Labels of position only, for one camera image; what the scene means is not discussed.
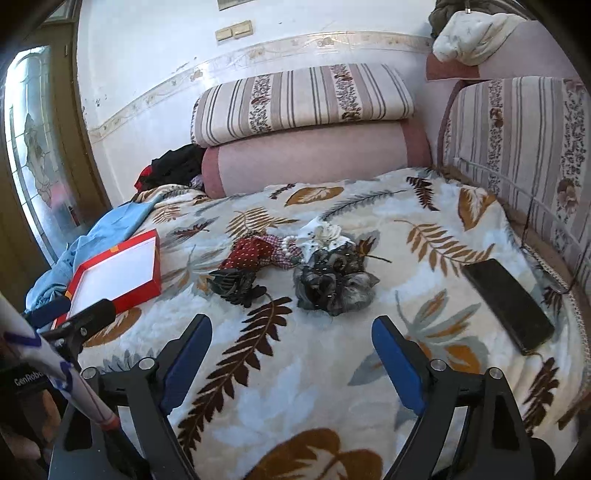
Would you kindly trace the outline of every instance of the screw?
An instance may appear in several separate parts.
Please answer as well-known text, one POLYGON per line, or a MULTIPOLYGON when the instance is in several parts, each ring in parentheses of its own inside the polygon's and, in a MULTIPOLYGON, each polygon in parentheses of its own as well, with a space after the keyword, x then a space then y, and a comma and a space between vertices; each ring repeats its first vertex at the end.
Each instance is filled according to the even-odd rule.
POLYGON ((141 370, 150 370, 150 368, 152 368, 155 363, 156 362, 154 361, 153 358, 150 358, 149 356, 147 356, 146 358, 142 358, 139 361, 139 368, 141 370))
POLYGON ((447 364, 443 360, 436 358, 435 360, 431 360, 431 368, 438 372, 443 372, 447 368, 447 364))
POLYGON ((84 380, 90 380, 91 378, 94 378, 97 373, 98 370, 95 367, 88 367, 82 371, 82 378, 84 378, 84 380))
POLYGON ((501 378, 503 378, 503 372, 501 371, 500 368, 497 367, 492 367, 489 371, 488 371, 489 375, 494 378, 495 380, 500 380, 501 378))

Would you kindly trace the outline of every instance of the glass pane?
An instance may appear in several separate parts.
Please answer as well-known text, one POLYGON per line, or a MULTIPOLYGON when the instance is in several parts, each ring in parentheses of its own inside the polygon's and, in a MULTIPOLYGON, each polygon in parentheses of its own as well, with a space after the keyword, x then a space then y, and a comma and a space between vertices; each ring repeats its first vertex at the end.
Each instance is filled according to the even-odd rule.
POLYGON ((47 17, 46 22, 52 22, 54 20, 67 20, 70 18, 72 14, 72 5, 74 0, 66 0, 63 2, 59 7, 56 8, 49 17, 47 17))
POLYGON ((6 142, 6 148, 8 150, 8 161, 10 162, 10 171, 14 173, 17 170, 17 164, 14 161, 14 153, 12 152, 12 142, 10 140, 6 142))
POLYGON ((20 52, 7 72, 5 134, 18 198, 43 254, 54 263, 78 236, 76 203, 65 181, 59 131, 53 124, 51 48, 20 52))
POLYGON ((27 199, 25 198, 25 194, 22 192, 21 179, 18 177, 17 172, 14 172, 12 174, 12 178, 14 180, 14 186, 17 188, 18 200, 21 203, 21 205, 24 205, 27 199))
POLYGON ((45 256, 47 262, 50 265, 53 265, 57 260, 57 255, 53 251, 49 243, 49 240, 47 239, 47 235, 45 235, 43 230, 39 230, 38 225, 33 218, 33 214, 31 214, 31 210, 29 209, 29 206, 26 203, 22 206, 22 209, 25 212, 25 217, 27 218, 27 222, 33 232, 33 236, 35 237, 35 240, 37 241, 39 248, 41 248, 41 251, 43 252, 43 255, 45 256))

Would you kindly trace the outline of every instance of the wall socket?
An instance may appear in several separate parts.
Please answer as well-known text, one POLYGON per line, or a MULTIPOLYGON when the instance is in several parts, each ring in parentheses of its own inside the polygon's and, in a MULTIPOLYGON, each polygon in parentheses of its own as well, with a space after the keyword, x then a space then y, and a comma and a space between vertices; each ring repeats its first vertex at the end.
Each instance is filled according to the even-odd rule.
POLYGON ((221 28, 216 31, 216 40, 218 42, 227 40, 228 38, 242 38, 252 35, 254 30, 252 29, 252 21, 246 20, 230 27, 221 28))

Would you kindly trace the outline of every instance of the black phone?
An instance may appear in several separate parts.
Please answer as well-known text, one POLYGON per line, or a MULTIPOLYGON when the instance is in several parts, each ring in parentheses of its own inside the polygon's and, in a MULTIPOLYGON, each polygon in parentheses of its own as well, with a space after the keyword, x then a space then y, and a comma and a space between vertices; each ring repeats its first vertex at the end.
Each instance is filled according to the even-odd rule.
POLYGON ((462 267, 522 355, 530 355, 554 333, 554 326, 529 293, 497 260, 462 267))

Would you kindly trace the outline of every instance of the white cloth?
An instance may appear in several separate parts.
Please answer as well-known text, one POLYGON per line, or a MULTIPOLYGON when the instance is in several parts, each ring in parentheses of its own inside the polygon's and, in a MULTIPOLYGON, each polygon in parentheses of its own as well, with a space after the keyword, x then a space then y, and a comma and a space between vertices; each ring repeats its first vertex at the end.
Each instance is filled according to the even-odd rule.
POLYGON ((303 262, 306 263, 317 250, 333 250, 351 240, 341 236, 339 225, 322 222, 318 217, 302 227, 295 238, 295 244, 301 248, 303 262))
POLYGON ((433 53, 439 61, 455 59, 465 65, 480 65, 524 21, 515 14, 456 12, 433 43, 433 53))

